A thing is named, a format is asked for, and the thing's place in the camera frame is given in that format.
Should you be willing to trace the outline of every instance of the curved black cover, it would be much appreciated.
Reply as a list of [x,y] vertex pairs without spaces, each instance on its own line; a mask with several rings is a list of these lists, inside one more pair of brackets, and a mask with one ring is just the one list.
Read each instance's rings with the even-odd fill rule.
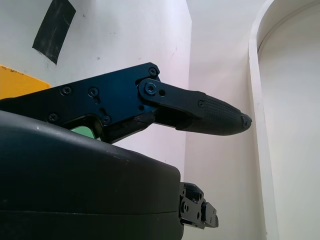
[[0,154],[0,239],[183,235],[173,166],[5,111]]

